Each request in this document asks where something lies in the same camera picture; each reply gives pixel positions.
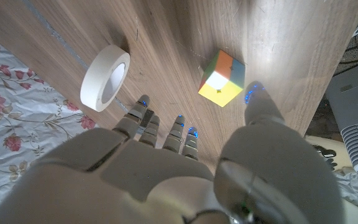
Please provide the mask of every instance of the masking tape roll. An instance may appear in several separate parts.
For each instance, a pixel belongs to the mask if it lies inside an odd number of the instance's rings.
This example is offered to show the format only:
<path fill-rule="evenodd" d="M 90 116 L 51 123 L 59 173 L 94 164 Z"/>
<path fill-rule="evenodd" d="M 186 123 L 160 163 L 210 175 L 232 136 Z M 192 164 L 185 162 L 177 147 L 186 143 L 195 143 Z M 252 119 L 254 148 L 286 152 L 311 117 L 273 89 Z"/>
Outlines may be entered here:
<path fill-rule="evenodd" d="M 100 112 L 112 102 L 129 68 L 130 56 L 115 45 L 105 47 L 86 71 L 81 86 L 81 102 Z"/>

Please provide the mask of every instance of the robot finger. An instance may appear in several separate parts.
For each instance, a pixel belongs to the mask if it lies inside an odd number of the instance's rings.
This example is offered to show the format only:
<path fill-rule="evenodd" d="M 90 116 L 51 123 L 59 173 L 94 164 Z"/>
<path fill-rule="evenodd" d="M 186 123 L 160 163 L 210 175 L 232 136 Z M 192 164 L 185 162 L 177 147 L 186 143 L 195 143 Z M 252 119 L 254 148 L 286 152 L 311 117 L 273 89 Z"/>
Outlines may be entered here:
<path fill-rule="evenodd" d="M 143 119 L 144 113 L 147 110 L 147 105 L 149 105 L 150 98 L 147 95 L 143 95 L 135 103 L 128 114 L 118 122 L 113 131 L 119 131 L 124 133 L 129 138 L 133 138 L 136 134 L 136 131 L 139 127 L 140 122 Z"/>
<path fill-rule="evenodd" d="M 197 139 L 197 129 L 195 127 L 191 127 L 187 132 L 185 146 L 183 146 L 181 154 L 198 161 Z"/>
<path fill-rule="evenodd" d="M 164 145 L 162 146 L 163 149 L 168 149 L 172 152 L 178 153 L 180 144 L 181 144 L 181 134 L 183 132 L 183 127 L 185 126 L 185 117 L 182 115 L 179 115 L 173 126 L 171 131 L 169 132 L 169 135 L 167 139 L 164 142 Z"/>
<path fill-rule="evenodd" d="M 158 133 L 159 125 L 160 125 L 160 118 L 154 115 L 150 120 L 150 122 L 148 123 L 139 141 L 155 147 L 155 142 L 157 142 L 157 133 Z"/>

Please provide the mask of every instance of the orange cube face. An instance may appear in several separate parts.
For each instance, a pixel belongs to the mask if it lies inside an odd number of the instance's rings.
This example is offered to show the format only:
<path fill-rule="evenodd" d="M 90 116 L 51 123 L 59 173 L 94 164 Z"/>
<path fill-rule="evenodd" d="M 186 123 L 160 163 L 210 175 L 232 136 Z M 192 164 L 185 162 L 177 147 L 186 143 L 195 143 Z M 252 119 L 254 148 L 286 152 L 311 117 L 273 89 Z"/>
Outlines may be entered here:
<path fill-rule="evenodd" d="M 244 89 L 246 68 L 222 50 L 204 71 L 198 93 L 219 106 L 225 106 Z"/>

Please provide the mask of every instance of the wooden table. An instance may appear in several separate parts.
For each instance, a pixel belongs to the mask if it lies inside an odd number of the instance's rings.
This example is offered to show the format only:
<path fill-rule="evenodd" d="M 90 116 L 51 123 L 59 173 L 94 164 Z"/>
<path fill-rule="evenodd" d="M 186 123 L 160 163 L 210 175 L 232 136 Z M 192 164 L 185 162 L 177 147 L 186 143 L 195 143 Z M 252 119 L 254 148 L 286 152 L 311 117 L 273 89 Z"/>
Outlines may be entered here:
<path fill-rule="evenodd" d="M 304 134 L 357 22 L 353 0 L 0 0 L 0 43 L 105 128 L 124 111 L 115 102 L 102 113 L 82 105 L 81 82 L 105 46 L 128 51 L 118 100 L 130 108 L 150 96 L 159 143 L 183 114 L 211 169 L 246 107 L 244 93 L 223 108 L 197 94 L 218 49 L 244 62 L 246 86 L 262 82 L 287 125 Z"/>

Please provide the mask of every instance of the yellow cube face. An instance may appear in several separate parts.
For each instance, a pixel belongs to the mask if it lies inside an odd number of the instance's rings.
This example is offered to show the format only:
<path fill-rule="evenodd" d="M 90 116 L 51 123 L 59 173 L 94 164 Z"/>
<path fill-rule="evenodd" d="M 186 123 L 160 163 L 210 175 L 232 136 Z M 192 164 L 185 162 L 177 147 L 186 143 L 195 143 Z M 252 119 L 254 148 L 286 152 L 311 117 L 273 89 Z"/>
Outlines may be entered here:
<path fill-rule="evenodd" d="M 221 90 L 216 90 L 208 84 L 204 84 L 198 93 L 216 103 L 217 105 L 223 107 L 228 102 L 230 102 L 234 97 L 236 97 L 242 91 L 241 87 L 238 87 L 231 81 L 228 81 Z"/>
<path fill-rule="evenodd" d="M 198 93 L 223 107 L 244 89 L 245 72 L 243 64 L 220 50 L 205 69 Z"/>

